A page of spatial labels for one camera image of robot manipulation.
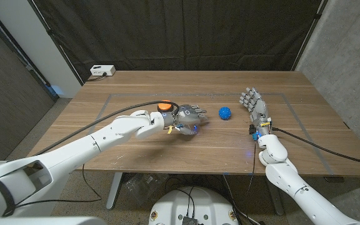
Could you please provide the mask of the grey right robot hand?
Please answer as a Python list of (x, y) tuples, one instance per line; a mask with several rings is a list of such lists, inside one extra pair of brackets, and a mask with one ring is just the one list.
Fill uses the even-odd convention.
[(252, 89), (247, 87), (246, 91), (241, 93), (239, 103), (248, 110), (253, 123), (257, 123), (260, 119), (266, 121), (269, 117), (266, 103), (254, 87)]

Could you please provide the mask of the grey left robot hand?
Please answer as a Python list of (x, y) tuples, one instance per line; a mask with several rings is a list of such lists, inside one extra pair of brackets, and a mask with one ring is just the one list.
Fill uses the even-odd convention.
[(196, 135), (198, 126), (208, 122), (207, 111), (198, 105), (184, 104), (174, 115), (174, 128), (183, 135)]

